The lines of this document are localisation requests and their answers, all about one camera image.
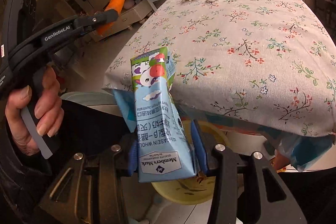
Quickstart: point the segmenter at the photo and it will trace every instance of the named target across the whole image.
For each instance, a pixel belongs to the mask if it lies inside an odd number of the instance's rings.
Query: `orange carrot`
[[[125,2],[125,0],[110,0],[110,3],[105,8],[105,11],[110,10],[110,9],[114,9],[120,15],[121,14],[121,10],[122,10],[122,8],[124,6],[124,2]],[[97,33],[99,35],[102,35],[104,32],[106,32],[108,29],[110,29],[113,24],[114,24],[114,22],[110,22],[108,24],[105,24],[103,26],[98,27],[97,28]]]

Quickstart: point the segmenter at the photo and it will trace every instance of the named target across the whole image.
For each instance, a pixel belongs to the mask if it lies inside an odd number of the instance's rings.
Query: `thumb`
[[[13,90],[7,100],[6,118],[13,138],[20,145],[27,144],[31,136],[20,116],[20,110],[28,105],[32,97],[32,89],[29,86],[21,90]]]

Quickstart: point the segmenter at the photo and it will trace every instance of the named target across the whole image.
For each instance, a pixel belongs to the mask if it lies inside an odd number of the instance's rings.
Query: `yellow trash bin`
[[[192,143],[190,125],[191,121],[183,121],[186,138]],[[203,132],[214,135],[218,143],[230,147],[230,143],[225,133],[216,126],[208,122],[199,122]],[[188,179],[170,180],[162,182],[152,182],[155,190],[164,198],[183,205],[193,205],[206,202],[213,196],[215,187],[215,177],[206,177],[199,174]]]

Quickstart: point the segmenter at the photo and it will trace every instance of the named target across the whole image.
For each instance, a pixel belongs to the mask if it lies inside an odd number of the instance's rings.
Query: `tablecloth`
[[[174,101],[302,136],[335,132],[336,47],[302,0],[167,0],[127,42],[105,89],[132,91],[130,59],[168,46]]]

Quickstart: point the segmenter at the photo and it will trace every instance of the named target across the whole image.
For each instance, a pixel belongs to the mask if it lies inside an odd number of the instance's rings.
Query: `silver bolt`
[[[253,153],[253,156],[254,156],[257,160],[260,160],[260,159],[263,158],[263,155],[262,155],[262,153],[260,153],[260,152],[254,152],[254,153]]]
[[[83,153],[76,153],[73,158],[75,160],[81,160],[84,157]]]
[[[224,151],[225,150],[225,145],[219,143],[219,144],[216,144],[215,148],[218,151]]]
[[[118,152],[121,149],[121,147],[120,145],[115,144],[115,145],[112,145],[111,149],[113,152]]]

